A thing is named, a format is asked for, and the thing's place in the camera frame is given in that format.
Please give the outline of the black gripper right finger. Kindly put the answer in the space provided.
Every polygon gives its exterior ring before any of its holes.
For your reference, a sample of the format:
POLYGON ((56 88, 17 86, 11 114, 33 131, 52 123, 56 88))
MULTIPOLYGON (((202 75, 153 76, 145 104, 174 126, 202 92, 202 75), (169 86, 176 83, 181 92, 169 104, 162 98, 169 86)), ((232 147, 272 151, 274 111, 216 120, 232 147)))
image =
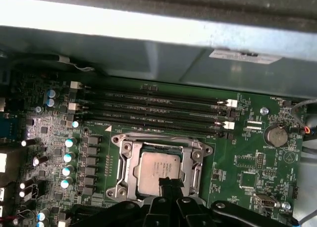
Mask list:
POLYGON ((227 201, 215 201, 209 208, 184 196, 181 180, 172 179, 171 200, 181 227, 282 227, 283 223, 227 201))

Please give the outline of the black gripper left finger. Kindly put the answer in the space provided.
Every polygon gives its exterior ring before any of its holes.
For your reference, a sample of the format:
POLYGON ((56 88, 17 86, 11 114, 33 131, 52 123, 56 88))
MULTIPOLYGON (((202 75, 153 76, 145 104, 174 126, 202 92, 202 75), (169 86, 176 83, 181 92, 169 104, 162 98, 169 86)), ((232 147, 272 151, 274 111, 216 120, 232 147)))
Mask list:
POLYGON ((168 227, 172 207, 171 179, 159 179, 159 196, 143 205, 123 201, 86 217, 73 227, 168 227))

